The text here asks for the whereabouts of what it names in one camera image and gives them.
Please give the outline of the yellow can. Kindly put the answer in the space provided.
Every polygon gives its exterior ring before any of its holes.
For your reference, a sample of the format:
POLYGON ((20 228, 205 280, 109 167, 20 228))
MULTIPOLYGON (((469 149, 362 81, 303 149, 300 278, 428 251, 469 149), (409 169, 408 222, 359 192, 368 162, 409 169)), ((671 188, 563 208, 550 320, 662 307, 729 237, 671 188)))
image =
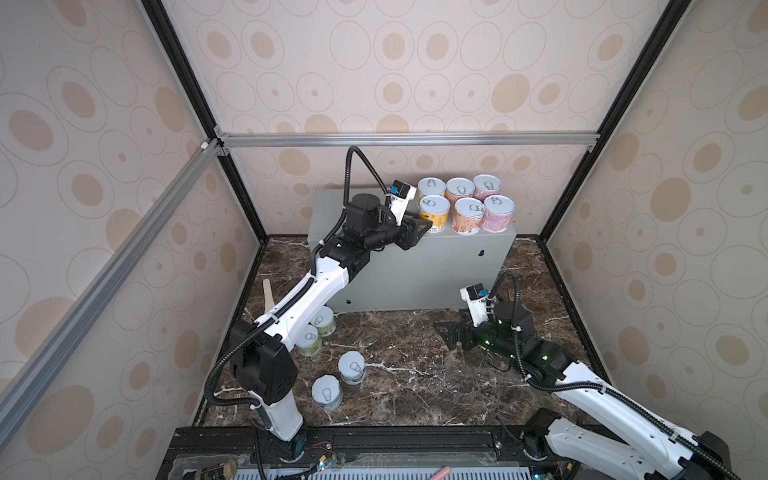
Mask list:
POLYGON ((429 233, 442 232, 448 223, 451 204, 441 195, 426 195, 419 202, 419 217, 432 223, 429 233))
POLYGON ((444 196, 446 183, 436 177, 425 177, 418 182, 417 189, 418 200, 426 196, 444 196))

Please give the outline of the brown orange can front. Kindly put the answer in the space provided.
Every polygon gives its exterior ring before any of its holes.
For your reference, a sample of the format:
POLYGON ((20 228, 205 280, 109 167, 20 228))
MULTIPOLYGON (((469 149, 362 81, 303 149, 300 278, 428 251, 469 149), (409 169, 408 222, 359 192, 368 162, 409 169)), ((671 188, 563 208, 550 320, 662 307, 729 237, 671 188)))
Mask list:
POLYGON ((452 214, 452 229, 459 235, 474 235, 479 232, 485 215, 484 204, 475 198, 457 200, 452 214))

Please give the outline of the brown orange can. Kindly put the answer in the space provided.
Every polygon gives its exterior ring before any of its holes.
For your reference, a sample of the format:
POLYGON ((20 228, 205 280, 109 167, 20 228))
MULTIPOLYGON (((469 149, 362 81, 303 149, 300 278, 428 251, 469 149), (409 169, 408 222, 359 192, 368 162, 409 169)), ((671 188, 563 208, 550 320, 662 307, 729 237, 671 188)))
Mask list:
POLYGON ((452 214, 452 229, 459 235, 474 235, 479 232, 485 215, 484 204, 475 198, 457 200, 452 214))
POLYGON ((472 180, 463 177, 454 177, 446 182, 445 198, 449 200, 451 209, 462 198, 472 197, 475 184, 472 180))

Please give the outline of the pink can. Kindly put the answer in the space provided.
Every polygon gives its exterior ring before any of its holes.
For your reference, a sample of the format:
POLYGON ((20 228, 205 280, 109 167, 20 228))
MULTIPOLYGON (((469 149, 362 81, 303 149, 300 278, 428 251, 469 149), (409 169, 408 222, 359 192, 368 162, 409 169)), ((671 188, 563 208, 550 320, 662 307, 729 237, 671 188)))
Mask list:
POLYGON ((516 206, 504 195, 490 195, 484 201, 485 214, 481 228, 490 233, 502 233, 511 223, 516 206))
POLYGON ((472 197, 483 202, 487 197, 500 192, 502 181, 491 174, 479 174, 473 179, 474 192, 472 197))

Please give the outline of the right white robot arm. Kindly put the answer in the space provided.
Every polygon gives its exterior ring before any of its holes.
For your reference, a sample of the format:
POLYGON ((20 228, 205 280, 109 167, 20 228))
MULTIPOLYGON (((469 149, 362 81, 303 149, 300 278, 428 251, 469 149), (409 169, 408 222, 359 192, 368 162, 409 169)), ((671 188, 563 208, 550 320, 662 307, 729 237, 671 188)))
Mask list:
POLYGON ((496 354, 532 388, 578 407, 608 435, 539 409, 518 434, 505 434, 531 460, 574 460, 614 479, 734 479, 728 445, 697 435, 635 402, 556 343, 537 336, 533 316, 512 301, 464 309, 457 322, 434 325, 454 350, 496 354))

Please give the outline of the grey metal cabinet box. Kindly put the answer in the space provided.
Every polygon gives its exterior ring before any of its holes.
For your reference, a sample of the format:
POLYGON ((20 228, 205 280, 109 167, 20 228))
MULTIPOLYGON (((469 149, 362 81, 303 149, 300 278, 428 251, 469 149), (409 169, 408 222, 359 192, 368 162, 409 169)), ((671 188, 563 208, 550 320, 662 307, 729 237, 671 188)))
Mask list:
POLYGON ((325 304, 336 313, 462 308, 460 290, 478 283, 491 287, 515 237, 512 227, 473 235, 446 227, 407 251, 390 244, 371 253, 353 279, 336 261, 320 259, 317 282, 299 304, 325 304))

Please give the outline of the green can upper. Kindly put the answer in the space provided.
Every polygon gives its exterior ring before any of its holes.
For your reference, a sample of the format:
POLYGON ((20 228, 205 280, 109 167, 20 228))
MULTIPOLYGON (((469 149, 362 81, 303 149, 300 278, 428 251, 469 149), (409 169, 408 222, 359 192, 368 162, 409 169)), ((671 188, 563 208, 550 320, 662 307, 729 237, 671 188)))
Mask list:
POLYGON ((336 330, 336 319, 333 310, 328 306, 321 307, 312 324, 317 329, 318 335, 321 338, 331 336, 336 330))

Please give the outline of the green can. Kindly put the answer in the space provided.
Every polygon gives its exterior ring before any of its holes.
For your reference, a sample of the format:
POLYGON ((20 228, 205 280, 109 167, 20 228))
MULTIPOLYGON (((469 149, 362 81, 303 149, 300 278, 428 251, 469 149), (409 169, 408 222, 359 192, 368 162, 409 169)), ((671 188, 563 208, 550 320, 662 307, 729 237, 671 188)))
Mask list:
POLYGON ((304 327, 295 341, 295 347, 304 357, 317 355, 322 348, 322 338, 317 328, 312 324, 304 327))
POLYGON ((321 338, 331 336, 336 330, 336 319, 333 310, 328 306, 321 307, 312 324, 317 329, 318 335, 321 338))

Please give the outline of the teal can upper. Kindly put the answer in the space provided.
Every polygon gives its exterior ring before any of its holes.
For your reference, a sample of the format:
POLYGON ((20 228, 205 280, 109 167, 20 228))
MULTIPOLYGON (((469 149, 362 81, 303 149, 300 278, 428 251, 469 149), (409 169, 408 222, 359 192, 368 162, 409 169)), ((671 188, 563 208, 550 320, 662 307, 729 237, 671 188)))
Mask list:
POLYGON ((346 384, 358 385, 366 377, 365 358, 357 351, 346 352, 338 360, 338 369, 346 384))

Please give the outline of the teal can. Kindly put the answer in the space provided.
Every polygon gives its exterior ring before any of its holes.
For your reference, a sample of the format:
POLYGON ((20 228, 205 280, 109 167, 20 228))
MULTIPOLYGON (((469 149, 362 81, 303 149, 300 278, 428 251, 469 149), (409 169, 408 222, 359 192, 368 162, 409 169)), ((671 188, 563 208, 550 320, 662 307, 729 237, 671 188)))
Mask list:
POLYGON ((358 385, 366 377, 365 358, 357 351, 346 352, 338 360, 338 369, 346 384, 358 385))
POLYGON ((324 375, 316 379, 311 393, 313 400, 328 411, 338 408, 343 399, 340 382, 333 375, 324 375))

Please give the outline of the wooden spatula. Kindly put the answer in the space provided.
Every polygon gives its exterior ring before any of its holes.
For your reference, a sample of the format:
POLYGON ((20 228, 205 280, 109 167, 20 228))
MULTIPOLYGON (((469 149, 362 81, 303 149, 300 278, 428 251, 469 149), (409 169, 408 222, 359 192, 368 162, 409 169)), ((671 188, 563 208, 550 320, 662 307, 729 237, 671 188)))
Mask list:
POLYGON ((263 296, 264 296, 264 312, 268 313, 275 307, 275 300, 272 291, 272 285, 268 278, 262 281, 263 296))

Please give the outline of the green can lower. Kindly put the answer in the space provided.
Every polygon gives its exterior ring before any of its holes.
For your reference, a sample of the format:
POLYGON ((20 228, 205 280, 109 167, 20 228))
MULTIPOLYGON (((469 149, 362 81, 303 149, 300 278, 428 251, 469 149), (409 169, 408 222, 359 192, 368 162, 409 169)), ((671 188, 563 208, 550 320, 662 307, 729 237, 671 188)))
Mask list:
POLYGON ((295 347, 304 357, 317 355, 322 348, 322 338, 317 328, 312 324, 304 327, 295 341, 295 347))

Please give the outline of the pink marker pen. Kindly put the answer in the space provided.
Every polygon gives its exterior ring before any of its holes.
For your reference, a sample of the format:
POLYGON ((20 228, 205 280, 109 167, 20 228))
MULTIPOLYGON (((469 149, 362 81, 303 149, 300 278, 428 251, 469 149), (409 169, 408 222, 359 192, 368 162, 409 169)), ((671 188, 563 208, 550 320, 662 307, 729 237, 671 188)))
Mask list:
POLYGON ((450 467, 444 467, 438 472, 436 472, 434 475, 432 475, 429 480, 445 480, 451 473, 450 467))

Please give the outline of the teal can lower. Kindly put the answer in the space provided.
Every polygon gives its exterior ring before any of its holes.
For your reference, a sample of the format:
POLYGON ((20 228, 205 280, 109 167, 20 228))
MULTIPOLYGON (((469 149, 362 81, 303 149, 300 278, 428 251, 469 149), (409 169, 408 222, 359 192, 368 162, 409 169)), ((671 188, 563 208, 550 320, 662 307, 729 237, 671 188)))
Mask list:
POLYGON ((324 375, 316 379, 311 393, 313 400, 328 411, 338 408, 343 399, 340 382, 333 375, 324 375))

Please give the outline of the black base frame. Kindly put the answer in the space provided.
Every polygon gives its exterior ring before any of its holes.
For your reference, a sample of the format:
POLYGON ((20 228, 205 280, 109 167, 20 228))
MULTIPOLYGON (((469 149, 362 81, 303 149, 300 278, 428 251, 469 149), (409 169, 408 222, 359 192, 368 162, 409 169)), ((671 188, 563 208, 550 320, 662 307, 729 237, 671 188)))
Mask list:
POLYGON ((161 462, 158 479, 179 478, 195 460, 244 460, 257 467, 304 469, 322 455, 340 467, 402 459, 410 465, 447 460, 479 466, 517 465, 556 479, 574 479, 588 465, 551 454, 534 460, 513 437, 519 425, 481 426, 328 426, 308 427, 297 441, 284 442, 255 426, 183 427, 175 431, 161 462))

